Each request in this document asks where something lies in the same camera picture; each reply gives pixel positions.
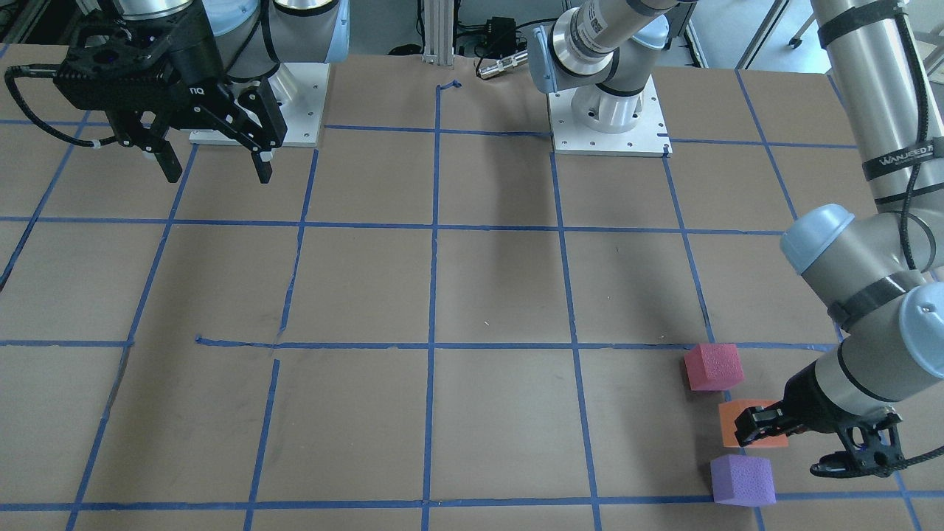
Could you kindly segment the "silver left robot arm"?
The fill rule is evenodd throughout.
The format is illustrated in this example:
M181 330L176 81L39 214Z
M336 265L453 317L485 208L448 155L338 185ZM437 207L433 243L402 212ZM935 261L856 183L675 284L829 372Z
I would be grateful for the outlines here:
M877 212L837 204L803 215L781 249L845 339L785 385L782 400L736 417L740 446L806 431L842 450L813 464L833 479L887 477L907 459L895 403L942 382L942 118L903 1L813 1L820 46Z

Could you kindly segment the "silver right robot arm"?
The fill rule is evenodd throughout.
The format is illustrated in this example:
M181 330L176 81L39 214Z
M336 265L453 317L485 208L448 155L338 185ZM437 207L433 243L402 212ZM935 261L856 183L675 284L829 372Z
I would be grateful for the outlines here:
M169 182L183 169L166 135L180 130L242 145L266 184L277 148L316 144L348 20L347 1L101 1L52 80Z

